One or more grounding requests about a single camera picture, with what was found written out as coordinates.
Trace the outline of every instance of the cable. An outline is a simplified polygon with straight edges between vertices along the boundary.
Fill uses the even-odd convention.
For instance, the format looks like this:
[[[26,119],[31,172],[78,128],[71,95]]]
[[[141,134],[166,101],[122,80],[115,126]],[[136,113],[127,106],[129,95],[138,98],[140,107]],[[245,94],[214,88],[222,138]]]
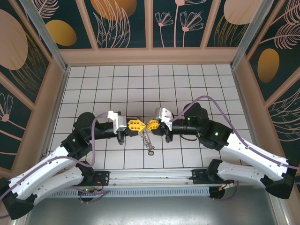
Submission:
[[[227,116],[225,115],[225,113],[223,112],[223,110],[221,109],[221,107],[217,104],[217,102],[212,98],[212,97],[209,97],[209,96],[206,96],[206,95],[203,95],[203,96],[200,96],[198,98],[196,98],[191,104],[189,104],[181,113],[179,113],[178,116],[176,116],[175,118],[173,118],[172,120],[170,120],[170,122],[174,122],[175,120],[179,119],[180,116],[182,116],[187,110],[190,109],[190,107],[192,107],[193,104],[195,104],[197,101],[199,101],[200,99],[202,98],[208,98],[209,100],[211,100],[215,105],[216,107],[218,108],[218,110],[222,113],[223,117],[225,118],[225,120],[228,122],[228,124],[231,126],[231,128],[233,129],[233,132],[236,134],[236,136],[238,137],[238,139],[240,140],[241,143],[243,143],[243,145],[250,149],[251,151],[253,151],[254,153],[256,153],[257,155],[273,162],[273,163],[276,163],[277,165],[282,165],[284,167],[287,167],[287,168],[291,168],[291,169],[294,169],[294,170],[300,170],[300,167],[297,167],[297,166],[292,166],[292,165],[287,165],[287,164],[283,164],[279,161],[276,161],[268,156],[265,156],[264,154],[260,153],[259,151],[255,150],[254,148],[252,148],[251,146],[248,146],[247,143],[244,141],[244,139],[240,136],[240,134],[237,132],[237,130],[235,129],[235,127],[232,125],[232,123],[230,122],[230,120],[227,118]]]
[[[93,160],[92,160],[92,163],[89,165],[89,164],[85,164],[81,161],[79,161],[78,159],[75,159],[75,158],[72,158],[72,157],[67,157],[67,156],[58,156],[58,157],[55,157],[55,158],[52,158],[52,159],[49,159],[48,161],[42,163],[41,165],[37,166],[36,168],[34,168],[32,171],[30,171],[28,174],[26,174],[25,176],[23,176],[19,181],[17,181],[11,188],[9,188],[6,192],[3,193],[3,195],[0,196],[0,201],[2,201],[2,199],[10,192],[12,191],[14,188],[16,188],[18,185],[20,185],[24,180],[26,180],[29,176],[31,176],[33,173],[35,173],[36,171],[38,171],[40,168],[42,168],[43,166],[47,165],[48,163],[52,162],[52,161],[55,161],[55,160],[58,160],[58,159],[62,159],[62,158],[65,158],[65,159],[70,159],[70,160],[73,160],[85,167],[92,167],[94,164],[95,164],[95,158],[96,158],[96,145],[95,145],[95,124],[96,124],[96,121],[100,118],[100,117],[107,117],[108,116],[108,113],[105,112],[105,113],[102,113],[98,116],[95,117],[95,119],[93,120],[93,123],[92,123],[92,131],[91,131],[91,136],[92,136],[92,152],[93,152]],[[0,216],[0,219],[3,219],[3,218],[7,218],[9,217],[9,215],[5,215],[5,216]]]
[[[81,190],[80,188],[75,187],[75,186],[72,186],[72,188],[75,189],[75,190],[77,190],[77,191],[79,191],[79,192],[81,192],[81,194],[80,194],[80,196],[79,196],[79,200],[81,201],[82,204],[94,203],[94,202],[100,200],[101,198],[103,198],[106,194],[108,194],[108,193],[110,192],[110,191],[104,191],[104,192],[98,192],[98,193],[91,193],[91,192],[83,191],[83,190]],[[88,194],[88,195],[101,195],[101,196],[100,196],[99,198],[94,198],[93,200],[91,200],[91,201],[89,201],[89,202],[84,202],[84,201],[82,200],[82,198],[81,198],[83,194]]]
[[[229,201],[229,200],[232,200],[233,198],[235,198],[236,197],[236,195],[237,195],[237,193],[239,192],[239,181],[236,181],[237,182],[237,184],[236,184],[236,189],[235,189],[235,191],[234,191],[234,193],[233,193],[233,195],[231,196],[231,197],[229,197],[229,198],[226,198],[226,199],[217,199],[217,198],[212,198],[212,200],[214,201],[214,200],[216,200],[216,201],[219,201],[219,202],[226,202],[226,201]]]
[[[196,137],[196,139],[188,139],[188,138],[186,138],[186,137],[184,137],[184,136],[182,136],[182,135],[180,135],[180,137],[181,137],[182,139],[187,140],[187,141],[190,141],[190,142],[194,142],[194,141],[197,141],[197,140],[198,140],[198,137]]]

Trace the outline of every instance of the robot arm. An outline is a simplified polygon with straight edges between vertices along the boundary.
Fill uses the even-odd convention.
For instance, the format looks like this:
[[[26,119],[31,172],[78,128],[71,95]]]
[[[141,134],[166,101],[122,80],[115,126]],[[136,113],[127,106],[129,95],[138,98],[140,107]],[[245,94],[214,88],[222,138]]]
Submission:
[[[140,121],[137,119],[126,119],[121,116],[120,112],[114,113],[112,111],[109,111],[107,117],[112,119],[113,122],[102,124],[96,122],[95,139],[116,137],[119,144],[123,144],[125,136],[136,136],[141,132]],[[79,160],[92,150],[89,140],[91,139],[91,126],[94,118],[95,116],[90,112],[83,113],[74,123],[73,132],[67,139],[62,141],[61,146],[51,155],[27,172],[11,180],[0,179],[0,195],[14,187],[3,197],[4,205],[12,219],[25,215],[34,205],[52,193],[79,184],[83,179],[90,177],[90,172],[85,174],[83,167],[78,164],[67,172],[52,176],[61,169],[74,165],[74,161],[70,158]],[[155,120],[155,123],[152,124],[150,131],[155,135],[165,135],[167,143],[172,141],[173,135],[196,135],[199,143],[205,147],[232,154],[252,165],[232,165],[214,159],[206,172],[211,181],[245,181],[263,187],[270,194],[279,198],[289,198],[296,170],[277,165],[249,150],[248,147],[251,146],[262,155],[274,158],[282,164],[288,163],[289,165],[298,166],[298,162],[295,162],[295,160],[287,161],[286,158],[270,154],[249,142],[246,142],[248,146],[245,147],[240,143],[232,129],[209,120],[207,111],[201,108],[199,103],[195,103],[184,113],[184,119],[171,122],[173,115],[165,108],[156,109],[156,119],[157,121]],[[49,160],[56,157],[68,157],[68,159],[60,158],[49,162]],[[48,163],[32,173],[35,168],[45,162]],[[20,179],[29,173],[32,174],[20,183]]]

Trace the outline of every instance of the gray floor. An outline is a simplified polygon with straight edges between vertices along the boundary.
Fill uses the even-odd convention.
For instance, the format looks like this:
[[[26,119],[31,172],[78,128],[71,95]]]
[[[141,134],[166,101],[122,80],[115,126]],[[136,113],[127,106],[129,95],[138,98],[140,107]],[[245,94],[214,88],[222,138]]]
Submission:
[[[103,198],[90,205],[45,199],[26,225],[274,225],[274,218],[264,189],[241,187],[227,202],[207,196]]]

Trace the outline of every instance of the white grid floor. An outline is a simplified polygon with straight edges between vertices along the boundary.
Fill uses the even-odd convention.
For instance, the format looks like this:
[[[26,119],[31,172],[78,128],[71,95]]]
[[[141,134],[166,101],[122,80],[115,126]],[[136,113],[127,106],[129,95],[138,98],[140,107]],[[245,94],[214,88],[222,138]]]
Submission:
[[[72,67],[48,153],[72,132],[73,123],[83,112],[99,115],[109,110],[121,111],[127,117],[141,116],[149,121],[156,108],[165,107],[177,115],[201,95],[217,100],[241,136],[252,142],[229,65]],[[211,119],[227,124],[211,101],[200,104]],[[155,147],[154,156],[147,154],[140,136],[126,138],[124,145],[116,139],[98,140],[93,168],[206,167],[214,158],[241,164],[239,159],[204,148],[198,141],[174,136],[173,142],[166,143],[164,137],[151,134],[150,140]],[[87,161],[91,162],[91,153]]]

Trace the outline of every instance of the flower illustration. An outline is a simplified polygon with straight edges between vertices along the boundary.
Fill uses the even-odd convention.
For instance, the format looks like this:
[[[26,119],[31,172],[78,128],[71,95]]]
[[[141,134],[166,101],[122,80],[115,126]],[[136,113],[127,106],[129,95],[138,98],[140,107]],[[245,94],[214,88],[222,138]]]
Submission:
[[[172,25],[174,23],[174,21],[172,20],[172,17],[170,15],[170,12],[169,13],[155,13],[155,18],[156,18],[156,21],[159,25],[159,29],[160,29],[160,38],[161,38],[161,43],[163,45],[163,48],[165,47],[164,45],[164,41],[163,41],[163,34],[162,34],[162,31],[161,31],[161,28],[163,26],[169,26],[169,25]]]
[[[187,17],[187,12],[180,13],[180,22],[183,30],[182,47],[184,47],[185,33],[192,30],[200,30],[203,28],[202,17],[200,13],[190,13]]]
[[[196,5],[206,2],[206,0],[175,0],[177,6],[184,6],[184,5]]]
[[[196,5],[196,4],[201,4],[201,3],[205,3],[205,2],[206,2],[206,0],[175,0],[177,7],[176,7],[175,23],[174,23],[174,48],[176,48],[176,25],[177,25],[177,15],[178,15],[179,6]]]
[[[25,130],[25,128],[23,128],[23,127],[15,124],[14,122],[12,122],[12,121],[9,120],[9,115],[10,115],[11,109],[13,107],[13,102],[14,102],[14,99],[13,99],[12,96],[7,95],[7,98],[5,99],[4,94],[3,93],[0,94],[0,121],[2,121],[2,122],[9,122],[9,123],[13,124],[16,127]],[[4,135],[7,135],[7,136],[9,136],[11,138],[14,138],[16,140],[19,140],[19,141],[22,140],[21,138],[19,138],[17,136],[14,136],[14,135],[12,135],[10,133],[7,133],[7,132],[5,132],[3,130],[0,130],[0,133],[2,133]]]
[[[10,95],[7,95],[7,99],[5,100],[4,94],[0,94],[0,121],[9,121],[9,114],[13,107],[13,101],[14,99]]]

